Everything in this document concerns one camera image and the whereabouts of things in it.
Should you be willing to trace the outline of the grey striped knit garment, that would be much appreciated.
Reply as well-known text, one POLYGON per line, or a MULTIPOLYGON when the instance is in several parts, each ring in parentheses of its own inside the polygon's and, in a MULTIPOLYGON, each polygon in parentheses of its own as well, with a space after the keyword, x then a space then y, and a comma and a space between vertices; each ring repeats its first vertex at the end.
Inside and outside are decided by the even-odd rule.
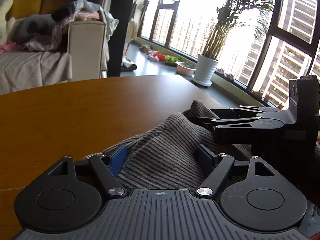
POLYGON ((121 141, 129 156, 116 178, 125 189, 195 190, 205 179, 193 157, 199 144, 236 160, 250 159, 249 145, 224 144, 214 139, 211 131, 188 120, 192 116, 217 117, 200 100, 194 100, 188 110, 174 113, 155 128, 121 141))

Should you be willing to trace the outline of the pile of clothes on box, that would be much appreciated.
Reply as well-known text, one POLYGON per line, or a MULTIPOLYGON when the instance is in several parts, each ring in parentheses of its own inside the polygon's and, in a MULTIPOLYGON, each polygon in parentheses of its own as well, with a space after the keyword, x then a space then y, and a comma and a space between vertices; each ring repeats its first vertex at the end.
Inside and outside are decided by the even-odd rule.
POLYGON ((100 5, 88 0, 76 0, 62 5, 51 14, 56 22, 52 29, 51 50, 56 50, 62 41, 62 35, 66 32, 67 25, 74 21, 101 20, 106 25, 105 40, 107 43, 116 30, 119 20, 115 19, 109 12, 100 5))

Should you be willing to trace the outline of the white plant pot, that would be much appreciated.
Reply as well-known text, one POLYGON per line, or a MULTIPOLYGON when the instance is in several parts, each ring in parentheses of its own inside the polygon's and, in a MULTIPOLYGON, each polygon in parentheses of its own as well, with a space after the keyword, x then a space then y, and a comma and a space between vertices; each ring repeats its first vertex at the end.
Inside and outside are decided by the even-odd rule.
POLYGON ((198 85, 210 87, 212 85, 212 76, 219 62, 203 55, 198 55, 195 73, 191 76, 191 80, 198 85))

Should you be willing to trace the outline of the pink bowl on floor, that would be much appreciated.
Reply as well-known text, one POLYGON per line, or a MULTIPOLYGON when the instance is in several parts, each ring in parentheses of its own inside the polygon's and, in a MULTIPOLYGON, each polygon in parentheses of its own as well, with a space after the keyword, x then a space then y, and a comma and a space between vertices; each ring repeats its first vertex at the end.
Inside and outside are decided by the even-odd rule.
POLYGON ((192 76, 195 73, 196 68, 192 65, 189 65, 185 62, 176 62, 176 68, 178 74, 184 75, 184 76, 192 76))

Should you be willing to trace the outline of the small green plant tray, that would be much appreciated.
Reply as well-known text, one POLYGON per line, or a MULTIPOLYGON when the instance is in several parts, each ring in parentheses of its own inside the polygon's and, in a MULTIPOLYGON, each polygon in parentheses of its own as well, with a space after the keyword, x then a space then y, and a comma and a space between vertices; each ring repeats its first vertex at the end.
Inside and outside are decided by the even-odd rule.
POLYGON ((180 62, 180 59, 178 57, 172 56, 172 55, 166 55, 164 58, 164 63, 167 66, 176 67, 177 63, 180 62))

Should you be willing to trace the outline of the grey covered sofa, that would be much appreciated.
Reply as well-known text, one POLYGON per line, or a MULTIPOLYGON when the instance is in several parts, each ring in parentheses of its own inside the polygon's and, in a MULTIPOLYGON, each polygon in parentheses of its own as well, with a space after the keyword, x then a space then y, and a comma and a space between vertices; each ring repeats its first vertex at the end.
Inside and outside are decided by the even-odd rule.
POLYGON ((1 45, 1 94, 72 78, 72 57, 60 47, 51 50, 52 34, 35 36, 24 43, 15 40, 16 29, 24 19, 15 22, 6 44, 1 45))

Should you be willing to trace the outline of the beige storage box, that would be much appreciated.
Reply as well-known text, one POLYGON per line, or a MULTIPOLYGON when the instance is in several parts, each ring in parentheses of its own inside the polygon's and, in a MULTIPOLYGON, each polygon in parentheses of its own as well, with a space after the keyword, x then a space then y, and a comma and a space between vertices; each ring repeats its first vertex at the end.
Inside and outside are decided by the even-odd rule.
POLYGON ((101 21, 74 21, 68 29, 68 54, 72 57, 71 81, 101 78, 105 69, 106 24, 101 21))

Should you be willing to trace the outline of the tall green bamboo plant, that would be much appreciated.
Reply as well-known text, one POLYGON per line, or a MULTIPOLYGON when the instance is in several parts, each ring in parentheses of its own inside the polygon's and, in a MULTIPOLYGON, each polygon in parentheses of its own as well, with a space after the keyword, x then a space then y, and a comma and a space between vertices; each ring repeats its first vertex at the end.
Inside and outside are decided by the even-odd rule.
POLYGON ((240 20, 240 16, 246 11, 259 11, 254 37, 259 38, 266 35, 267 18, 273 12, 273 8, 274 0, 223 0, 223 5, 216 9, 217 20, 209 33, 202 56, 217 60, 230 31, 235 27, 247 25, 247 22, 240 20))

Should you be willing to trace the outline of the grey neck pillow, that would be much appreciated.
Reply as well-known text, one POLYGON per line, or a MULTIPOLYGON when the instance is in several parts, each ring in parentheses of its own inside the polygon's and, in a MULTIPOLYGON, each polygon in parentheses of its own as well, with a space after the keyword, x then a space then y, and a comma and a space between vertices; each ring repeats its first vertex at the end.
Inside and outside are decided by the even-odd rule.
POLYGON ((35 36, 50 36, 56 22, 51 14, 33 14, 25 18, 17 27, 15 40, 18 43, 28 42, 35 36))

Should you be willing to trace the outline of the white plush duck toy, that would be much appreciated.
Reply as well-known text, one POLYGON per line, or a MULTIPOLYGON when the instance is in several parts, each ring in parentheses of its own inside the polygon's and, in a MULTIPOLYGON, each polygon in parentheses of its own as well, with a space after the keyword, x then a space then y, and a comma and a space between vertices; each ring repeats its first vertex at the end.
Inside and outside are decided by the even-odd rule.
POLYGON ((6 44, 8 40, 8 35, 13 29, 13 26, 15 24, 15 18, 11 17, 8 21, 6 18, 7 13, 10 11, 14 0, 3 0, 1 2, 0 7, 0 44, 4 45, 6 44))

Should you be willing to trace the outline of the yellow sofa cushion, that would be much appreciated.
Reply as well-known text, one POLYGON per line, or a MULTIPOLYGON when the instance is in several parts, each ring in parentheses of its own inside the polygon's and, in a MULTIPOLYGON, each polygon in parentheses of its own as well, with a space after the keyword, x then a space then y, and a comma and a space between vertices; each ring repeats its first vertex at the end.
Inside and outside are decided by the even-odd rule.
POLYGON ((42 0, 14 0, 9 11, 9 17, 16 19, 38 14, 41 10, 42 0))

